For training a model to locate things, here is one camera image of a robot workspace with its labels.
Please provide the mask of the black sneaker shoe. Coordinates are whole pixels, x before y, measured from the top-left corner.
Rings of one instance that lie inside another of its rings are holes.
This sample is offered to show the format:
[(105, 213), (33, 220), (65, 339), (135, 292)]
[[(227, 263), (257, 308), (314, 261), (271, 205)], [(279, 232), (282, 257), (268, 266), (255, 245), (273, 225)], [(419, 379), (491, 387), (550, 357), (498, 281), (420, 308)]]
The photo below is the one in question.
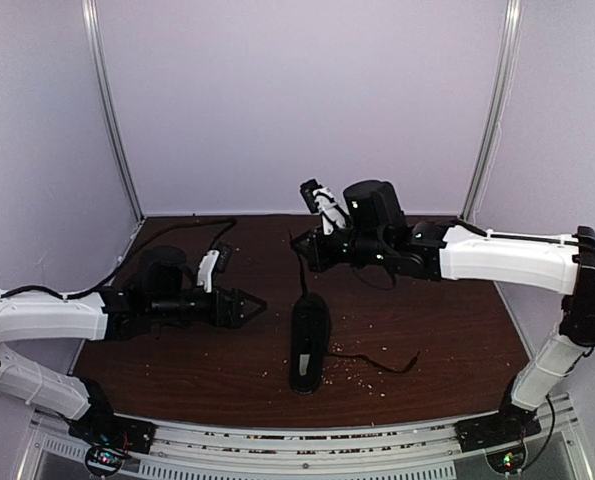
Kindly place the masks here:
[(316, 293), (302, 295), (291, 312), (289, 384), (298, 394), (314, 393), (321, 384), (330, 339), (328, 305)]

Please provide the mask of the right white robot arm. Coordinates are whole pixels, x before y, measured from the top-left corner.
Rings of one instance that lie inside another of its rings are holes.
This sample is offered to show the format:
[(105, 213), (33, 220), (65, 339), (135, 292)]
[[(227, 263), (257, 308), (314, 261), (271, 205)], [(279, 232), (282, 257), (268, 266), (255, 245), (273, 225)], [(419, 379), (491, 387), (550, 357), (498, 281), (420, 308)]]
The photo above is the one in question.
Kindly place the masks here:
[(312, 272), (347, 264), (377, 266), (391, 279), (485, 280), (538, 287), (562, 297), (562, 319), (510, 384), (506, 406), (490, 419), (496, 440), (512, 440), (550, 391), (595, 348), (595, 231), (537, 236), (481, 230), (461, 219), (410, 224), (388, 181), (347, 187), (337, 202), (311, 179), (300, 186), (321, 224), (292, 240)]

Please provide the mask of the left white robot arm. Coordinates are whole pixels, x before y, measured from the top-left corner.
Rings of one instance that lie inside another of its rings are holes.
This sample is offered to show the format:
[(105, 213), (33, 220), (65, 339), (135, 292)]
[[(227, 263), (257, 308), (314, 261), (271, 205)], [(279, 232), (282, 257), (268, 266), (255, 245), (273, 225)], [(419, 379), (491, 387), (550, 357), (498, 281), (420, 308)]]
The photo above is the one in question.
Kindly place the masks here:
[(208, 250), (192, 270), (185, 252), (157, 246), (144, 252), (136, 272), (119, 288), (101, 285), (85, 293), (40, 286), (0, 290), (0, 392), (48, 408), (100, 444), (114, 442), (121, 424), (102, 388), (60, 374), (9, 348), (20, 340), (74, 338), (127, 341), (154, 326), (187, 328), (198, 321), (237, 329), (263, 313), (267, 303), (241, 289), (217, 286), (230, 260), (226, 244)]

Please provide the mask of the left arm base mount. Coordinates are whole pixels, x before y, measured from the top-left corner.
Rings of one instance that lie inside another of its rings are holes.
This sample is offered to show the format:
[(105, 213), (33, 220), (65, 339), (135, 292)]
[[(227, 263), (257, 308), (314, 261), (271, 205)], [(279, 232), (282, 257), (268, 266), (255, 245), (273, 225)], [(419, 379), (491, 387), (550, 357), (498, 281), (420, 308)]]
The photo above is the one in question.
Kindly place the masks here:
[(148, 454), (156, 433), (151, 422), (121, 416), (112, 416), (108, 422), (67, 419), (66, 423), (70, 436), (89, 445), (84, 466), (98, 478), (118, 473), (133, 454)]

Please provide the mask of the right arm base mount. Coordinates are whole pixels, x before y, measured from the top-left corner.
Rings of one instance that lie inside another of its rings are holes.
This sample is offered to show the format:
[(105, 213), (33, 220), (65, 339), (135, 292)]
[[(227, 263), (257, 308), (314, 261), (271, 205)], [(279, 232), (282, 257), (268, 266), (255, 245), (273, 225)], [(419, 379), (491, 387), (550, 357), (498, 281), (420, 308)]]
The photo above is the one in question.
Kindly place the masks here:
[(455, 432), (463, 453), (483, 450), (495, 473), (512, 475), (528, 464), (526, 439), (539, 434), (541, 425), (538, 420), (522, 423), (492, 414), (459, 421)]

